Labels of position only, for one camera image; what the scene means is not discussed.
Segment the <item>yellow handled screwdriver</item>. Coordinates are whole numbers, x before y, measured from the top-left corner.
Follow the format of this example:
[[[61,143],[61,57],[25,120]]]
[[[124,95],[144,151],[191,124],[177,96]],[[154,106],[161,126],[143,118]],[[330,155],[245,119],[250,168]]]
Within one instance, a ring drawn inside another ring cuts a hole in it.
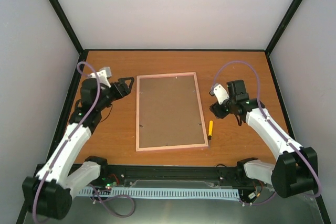
[[[213,137],[213,120],[210,120],[209,125],[208,125],[208,135],[207,135],[208,148],[211,147],[212,137]]]

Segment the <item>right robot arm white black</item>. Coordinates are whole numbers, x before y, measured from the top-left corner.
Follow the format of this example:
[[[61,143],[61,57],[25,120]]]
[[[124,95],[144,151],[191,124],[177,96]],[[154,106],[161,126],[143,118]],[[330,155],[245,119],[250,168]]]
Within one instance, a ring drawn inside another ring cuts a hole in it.
[[[228,82],[225,87],[216,83],[209,93],[217,99],[209,108],[216,118],[223,119],[232,114],[239,125],[246,123],[275,158],[274,165],[257,158],[238,162],[243,178],[269,184],[282,198],[309,191],[313,191],[315,197],[320,196],[317,153],[290,137],[271,117],[259,97],[251,99],[243,80]]]

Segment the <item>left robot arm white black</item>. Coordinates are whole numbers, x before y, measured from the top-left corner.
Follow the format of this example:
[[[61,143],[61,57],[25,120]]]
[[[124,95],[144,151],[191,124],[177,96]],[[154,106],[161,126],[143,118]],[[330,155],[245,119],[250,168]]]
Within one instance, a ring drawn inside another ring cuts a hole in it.
[[[82,82],[80,99],[62,140],[37,174],[23,181],[25,203],[34,220],[38,215],[64,219],[73,199],[83,188],[94,180],[100,184],[108,180],[105,158],[90,156],[77,170],[70,170],[100,123],[102,110],[129,95],[133,84],[133,77],[120,78],[113,83],[107,77],[91,77]]]

